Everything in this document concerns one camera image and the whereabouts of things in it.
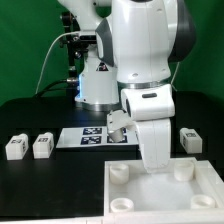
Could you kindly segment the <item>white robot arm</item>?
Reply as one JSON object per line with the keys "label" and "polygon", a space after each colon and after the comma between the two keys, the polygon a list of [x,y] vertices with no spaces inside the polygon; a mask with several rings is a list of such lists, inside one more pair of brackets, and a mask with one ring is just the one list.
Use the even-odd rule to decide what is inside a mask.
{"label": "white robot arm", "polygon": [[107,131],[119,142],[136,132],[144,168],[166,167],[175,115],[168,63],[181,61],[195,42],[184,0],[58,0],[80,29],[72,34],[93,45],[78,76],[79,107],[106,110]]}

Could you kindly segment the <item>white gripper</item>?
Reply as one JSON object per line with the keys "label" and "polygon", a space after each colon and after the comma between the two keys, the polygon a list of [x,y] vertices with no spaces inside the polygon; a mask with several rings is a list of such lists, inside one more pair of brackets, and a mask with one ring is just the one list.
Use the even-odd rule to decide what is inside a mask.
{"label": "white gripper", "polygon": [[123,89],[123,110],[107,115],[107,133],[113,142],[123,140],[123,129],[134,125],[144,168],[155,172],[168,166],[171,122],[175,115],[170,84],[148,89]]}

